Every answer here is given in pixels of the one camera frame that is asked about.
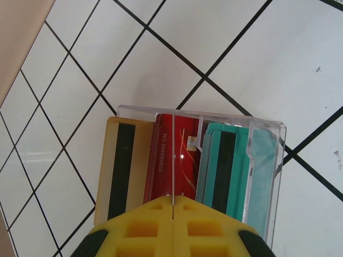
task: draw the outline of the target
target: yellow object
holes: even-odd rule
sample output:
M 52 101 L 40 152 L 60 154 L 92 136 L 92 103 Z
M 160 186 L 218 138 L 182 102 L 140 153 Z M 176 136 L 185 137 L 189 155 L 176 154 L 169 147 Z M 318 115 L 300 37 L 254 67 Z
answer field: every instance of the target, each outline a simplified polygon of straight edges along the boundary
M 247 249 L 256 253 L 258 244 L 243 240 L 242 231 L 262 244 L 261 255 Z M 97 233 L 104 237 L 90 238 Z M 253 228 L 183 196 L 176 197 L 174 208 L 170 196 L 148 202 L 95 227 L 87 237 L 72 257 L 86 256 L 85 251 L 93 257 L 274 256 Z

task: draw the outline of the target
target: card dispenser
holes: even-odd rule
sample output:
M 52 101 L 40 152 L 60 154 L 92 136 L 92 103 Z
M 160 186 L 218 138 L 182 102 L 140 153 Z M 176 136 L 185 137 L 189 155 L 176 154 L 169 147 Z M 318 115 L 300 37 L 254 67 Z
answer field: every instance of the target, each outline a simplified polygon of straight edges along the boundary
M 166 165 L 166 172 L 153 174 L 159 169 L 152 169 L 154 164 L 144 158 L 146 185 L 139 202 L 143 198 L 147 201 L 147 188 L 152 187 L 154 181 L 152 177 L 160 176 L 165 186 L 159 189 L 159 194 L 172 195 L 173 201 L 177 200 L 174 196 L 188 194 L 187 197 L 255 228 L 266 243 L 272 245 L 286 137 L 282 122 L 130 105 L 119 106 L 117 117 L 154 124 L 147 128 L 150 145 L 141 148 L 149 149 L 154 160 L 161 157 L 162 146 L 162 143 L 154 143 L 159 140 L 155 133 L 168 131 L 163 161 L 155 162 Z M 153 127 L 161 117 L 170 118 L 170 126 L 156 130 Z

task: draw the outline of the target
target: white tiled floor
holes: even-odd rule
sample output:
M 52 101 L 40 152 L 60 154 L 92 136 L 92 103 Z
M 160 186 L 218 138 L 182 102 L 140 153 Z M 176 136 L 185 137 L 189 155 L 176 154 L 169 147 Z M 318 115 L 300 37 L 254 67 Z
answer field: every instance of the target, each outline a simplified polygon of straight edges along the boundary
M 92 228 L 120 104 L 246 110 L 283 121 L 290 151 L 322 125 L 290 152 L 305 162 L 284 166 L 273 250 L 340 256 L 343 8 L 324 2 L 56 0 L 0 108 L 0 202 L 19 257 L 69 256 Z

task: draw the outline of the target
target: card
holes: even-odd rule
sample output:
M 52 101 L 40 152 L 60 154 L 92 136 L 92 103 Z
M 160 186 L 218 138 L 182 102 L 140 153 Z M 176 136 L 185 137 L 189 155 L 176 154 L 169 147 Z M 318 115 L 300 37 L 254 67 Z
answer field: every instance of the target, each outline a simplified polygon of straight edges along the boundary
M 200 151 L 196 148 L 198 123 L 195 118 L 175 116 L 175 158 L 173 158 L 173 116 L 156 117 L 149 157 L 149 177 L 144 202 L 163 195 L 171 195 L 173 188 L 173 161 L 175 162 L 175 195 L 195 198 Z
M 235 133 L 212 133 L 204 204 L 224 214 L 229 196 L 235 141 Z
M 141 120 L 107 120 L 94 225 L 143 204 L 152 128 Z
M 231 133 L 231 137 L 235 134 L 235 140 L 230 140 L 226 132 Z M 250 163 L 246 155 L 248 132 L 248 128 L 210 123 L 204 136 L 200 162 L 197 201 L 202 201 L 238 220 L 241 220 L 243 215 Z M 226 154 L 225 157 L 226 151 L 231 152 L 232 156 Z

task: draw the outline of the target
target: white tile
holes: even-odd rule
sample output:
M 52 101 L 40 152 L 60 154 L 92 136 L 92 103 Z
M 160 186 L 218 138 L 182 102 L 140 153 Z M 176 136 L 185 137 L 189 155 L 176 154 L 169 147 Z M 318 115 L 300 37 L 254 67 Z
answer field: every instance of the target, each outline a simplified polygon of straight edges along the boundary
M 13 151 L 0 172 L 0 201 L 9 225 L 12 224 L 31 194 L 32 189 L 18 155 Z
M 151 27 L 204 73 L 265 0 L 166 1 Z
M 65 152 L 36 193 L 59 245 L 94 207 Z
M 96 199 L 106 121 L 114 114 L 100 98 L 67 145 L 74 164 Z
M 38 99 L 42 98 L 65 56 L 62 45 L 43 24 L 21 67 Z
M 11 233 L 20 257 L 47 257 L 57 251 L 35 197 L 19 215 Z
M 63 256 L 71 256 L 85 236 L 94 228 L 93 222 L 94 213 L 86 220 L 86 222 L 79 228 L 70 241 L 62 248 L 61 252 Z
M 120 2 L 144 23 L 147 23 L 160 6 L 162 0 L 121 0 Z
M 183 110 L 216 112 L 218 114 L 243 115 L 206 81 L 182 107 Z
M 17 142 L 37 104 L 19 72 L 0 109 L 14 142 Z
M 64 143 L 97 95 L 79 67 L 68 57 L 42 101 L 44 110 Z
M 72 54 L 102 89 L 142 30 L 113 0 L 102 0 Z
M 343 116 L 301 150 L 299 155 L 343 192 Z
M 254 116 L 284 122 L 293 148 L 343 103 L 342 23 L 321 1 L 273 1 L 210 78 Z
M 120 104 L 176 108 L 199 80 L 198 74 L 146 32 L 104 96 L 114 109 Z
M 69 49 L 81 31 L 97 0 L 56 0 L 48 24 Z
M 48 171 L 62 146 L 39 107 L 17 144 L 17 150 L 34 188 Z
M 282 173 L 275 255 L 341 256 L 342 202 L 294 160 Z
M 7 157 L 10 155 L 13 149 L 13 144 L 11 142 L 10 136 L 6 130 L 4 122 L 0 118 L 0 169 L 5 163 Z

